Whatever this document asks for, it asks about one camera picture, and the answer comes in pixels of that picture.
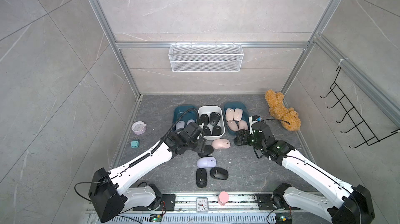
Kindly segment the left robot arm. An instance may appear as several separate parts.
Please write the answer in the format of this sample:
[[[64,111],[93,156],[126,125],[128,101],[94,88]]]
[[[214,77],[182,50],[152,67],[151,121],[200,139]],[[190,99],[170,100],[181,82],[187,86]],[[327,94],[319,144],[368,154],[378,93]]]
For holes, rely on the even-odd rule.
[[[135,207],[157,206],[162,194],[154,185],[132,188],[132,185],[159,165],[186,151],[202,153],[205,147],[203,122],[198,116],[185,128],[171,126],[149,150],[133,160],[106,171],[99,169],[88,182],[86,200],[90,201],[101,223]]]

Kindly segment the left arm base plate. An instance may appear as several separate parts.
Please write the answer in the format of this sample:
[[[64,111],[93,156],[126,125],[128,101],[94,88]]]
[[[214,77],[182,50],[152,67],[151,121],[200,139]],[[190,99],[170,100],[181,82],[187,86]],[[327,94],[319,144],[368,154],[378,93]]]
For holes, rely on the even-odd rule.
[[[134,211],[173,211],[175,210],[176,205],[176,195],[175,194],[163,194],[161,197],[157,197],[150,206],[143,207],[135,207]]]

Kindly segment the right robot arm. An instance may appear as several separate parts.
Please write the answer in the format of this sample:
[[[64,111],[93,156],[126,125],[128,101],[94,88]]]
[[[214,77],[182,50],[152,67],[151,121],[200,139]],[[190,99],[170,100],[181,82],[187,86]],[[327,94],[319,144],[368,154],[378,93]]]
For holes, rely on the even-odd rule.
[[[251,116],[245,129],[236,131],[237,146],[251,146],[260,151],[257,158],[270,161],[292,171],[312,185],[320,195],[301,191],[282,183],[272,193],[275,208],[300,208],[332,224],[370,224],[375,211],[370,191],[362,185],[353,186],[318,167],[294,146],[276,140],[270,127],[259,116]]]

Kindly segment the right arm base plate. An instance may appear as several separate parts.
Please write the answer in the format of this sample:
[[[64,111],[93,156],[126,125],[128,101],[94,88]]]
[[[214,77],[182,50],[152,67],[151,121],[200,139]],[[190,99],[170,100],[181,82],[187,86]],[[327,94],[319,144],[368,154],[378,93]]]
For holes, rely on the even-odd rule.
[[[253,198],[257,203],[259,210],[300,210],[300,208],[297,207],[290,207],[283,197],[272,193],[257,193],[253,195]]]

